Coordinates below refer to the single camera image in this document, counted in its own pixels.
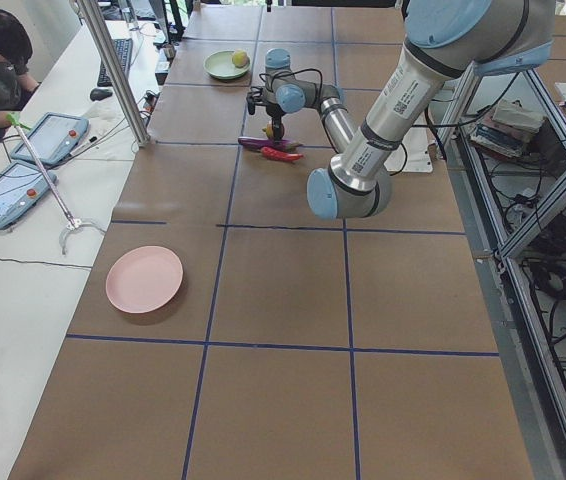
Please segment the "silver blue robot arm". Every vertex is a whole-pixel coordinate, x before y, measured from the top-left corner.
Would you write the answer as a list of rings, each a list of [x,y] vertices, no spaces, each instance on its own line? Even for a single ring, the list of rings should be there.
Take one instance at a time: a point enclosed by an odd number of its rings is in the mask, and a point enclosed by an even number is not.
[[[318,112],[335,156],[311,172],[307,201],[322,219],[365,218],[391,197],[385,162],[439,92],[468,67],[478,76],[516,73],[542,65],[553,43],[551,1],[411,1],[398,64],[360,125],[339,90],[296,77],[284,49],[265,57],[262,99],[273,128],[285,114]]]

